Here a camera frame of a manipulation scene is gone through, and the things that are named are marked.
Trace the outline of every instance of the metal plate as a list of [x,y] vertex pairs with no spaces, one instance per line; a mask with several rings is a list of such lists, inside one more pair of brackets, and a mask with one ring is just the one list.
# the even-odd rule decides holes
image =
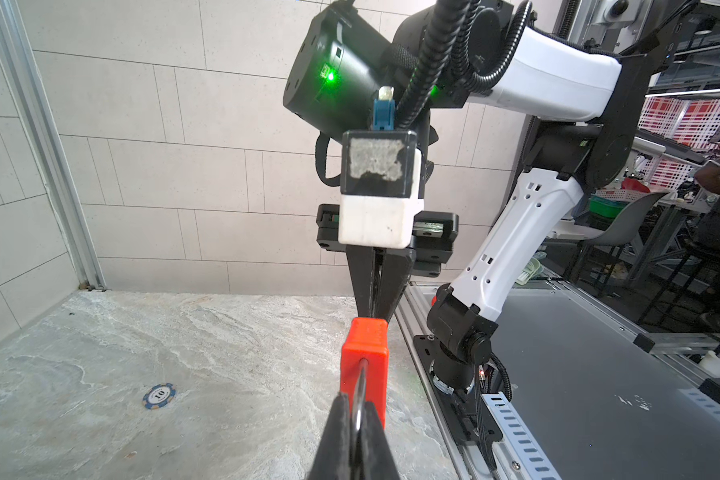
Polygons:
[[557,471],[539,446],[530,428],[525,425],[503,393],[489,393],[482,396],[485,405],[504,433],[504,441],[511,445],[512,458],[518,462],[513,470],[523,472],[524,478],[535,480],[560,480]]
[[[427,311],[434,287],[410,290]],[[720,478],[720,423],[617,320],[568,290],[513,289],[498,322],[512,405],[562,478]]]

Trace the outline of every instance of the blue poker chip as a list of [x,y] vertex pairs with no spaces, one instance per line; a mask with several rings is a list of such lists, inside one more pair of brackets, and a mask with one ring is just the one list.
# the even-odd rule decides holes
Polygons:
[[163,383],[152,387],[152,389],[144,395],[144,398],[141,399],[141,404],[148,410],[163,408],[168,405],[175,396],[176,389],[173,388],[173,384]]

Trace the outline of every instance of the black cable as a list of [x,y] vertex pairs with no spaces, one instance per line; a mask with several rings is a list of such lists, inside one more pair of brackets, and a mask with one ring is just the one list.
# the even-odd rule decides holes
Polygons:
[[438,0],[434,4],[416,69],[398,103],[395,123],[399,128],[410,127],[427,103],[429,92],[448,62],[469,5],[470,0]]
[[[621,51],[621,54],[624,56],[632,55],[634,53],[647,53],[651,50],[653,50],[657,45],[657,40],[653,40],[652,42],[646,42],[648,38],[655,37],[656,34],[658,34],[665,26],[667,26],[672,20],[677,16],[684,16],[691,12],[697,5],[699,5],[700,0],[688,0],[688,2],[685,2],[678,8],[676,8],[669,16],[667,16],[659,26],[654,28],[648,33],[643,34],[643,36],[635,43],[630,45],[627,48],[624,48],[624,50]],[[647,51],[645,52],[638,52],[642,49],[643,43],[646,42],[648,45],[651,45]]]
[[399,43],[390,44],[386,50],[384,50],[383,57],[388,64],[402,68],[406,72],[415,70],[416,64],[418,63],[415,55]]
[[481,0],[471,0],[467,15],[464,17],[464,24],[461,25],[453,51],[451,52],[451,73],[454,78],[462,78],[470,74],[472,67],[469,63],[469,34],[472,31],[472,24],[478,17],[482,7]]
[[490,359],[493,361],[494,365],[496,365],[496,370],[499,370],[499,375],[501,375],[501,382],[504,384],[504,396],[507,397],[507,401],[512,401],[512,382],[509,380],[509,373],[507,373],[507,368],[504,366],[504,364],[499,360],[499,357],[496,355],[496,353],[491,352],[490,353]]
[[[509,64],[512,62],[514,53],[518,50],[520,44],[520,38],[523,36],[523,31],[528,25],[530,20],[530,13],[532,12],[533,4],[528,0],[525,0],[518,6],[518,11],[512,17],[512,22],[507,32],[507,37],[504,40],[504,46],[501,49],[501,54],[496,65],[485,75],[480,75],[475,72],[470,66],[470,73],[461,77],[464,80],[464,86],[467,90],[475,93],[488,93],[493,86],[495,86],[504,73],[509,68]],[[466,33],[467,40],[469,40],[469,33]],[[461,57],[458,60],[454,60],[455,63],[464,62],[464,57],[468,57],[466,49],[459,52]]]
[[557,29],[557,33],[562,38],[568,38],[570,28],[574,26],[574,20],[576,19],[576,11],[579,9],[580,0],[568,0],[565,5],[565,14],[560,22],[560,27]]
[[331,141],[331,136],[320,132],[315,142],[315,170],[317,176],[320,177],[320,181],[329,187],[338,187],[342,178],[341,175],[335,177],[326,178],[326,164],[328,162],[328,143]]

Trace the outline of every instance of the red object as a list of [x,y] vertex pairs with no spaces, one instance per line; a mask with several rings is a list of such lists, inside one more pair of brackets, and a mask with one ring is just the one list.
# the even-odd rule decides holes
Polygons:
[[355,395],[355,383],[360,375],[360,360],[368,360],[365,370],[365,400],[373,402],[382,420],[387,411],[387,372],[389,348],[388,324],[382,319],[356,318],[352,321],[347,340],[342,347],[342,379],[339,390],[349,396],[349,408]]
[[643,192],[644,194],[650,193],[650,188],[646,187],[634,178],[625,178],[624,181],[621,182],[621,189],[634,190],[635,192]]

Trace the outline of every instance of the gray chair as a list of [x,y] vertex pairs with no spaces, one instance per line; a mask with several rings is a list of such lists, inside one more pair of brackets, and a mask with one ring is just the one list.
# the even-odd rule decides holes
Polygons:
[[[584,268],[584,262],[589,256],[590,252],[596,246],[610,246],[609,255],[613,256],[614,251],[616,252],[616,259],[618,260],[621,253],[624,251],[624,246],[627,245],[637,235],[637,231],[643,223],[645,216],[648,214],[648,210],[656,204],[657,201],[668,192],[655,192],[648,194],[645,197],[641,197],[631,204],[628,204],[619,214],[614,218],[614,222],[608,226],[608,230],[596,230],[588,226],[569,225],[560,228],[558,232],[565,230],[565,235],[560,235],[557,238],[548,239],[547,242],[551,244],[561,243],[578,243],[578,256],[575,256],[575,262],[570,262],[566,268],[563,278],[569,282],[575,283],[579,279],[582,268]],[[556,229],[553,229],[551,234],[556,233]],[[579,233],[579,238],[582,240],[566,240],[565,237],[575,238],[576,233]],[[611,274],[614,272],[616,262],[613,262],[608,272],[605,272],[605,266],[598,273],[595,279],[595,286],[600,282],[600,278],[603,274],[606,275],[602,285],[598,287],[597,296],[603,294],[605,285],[610,280]]]

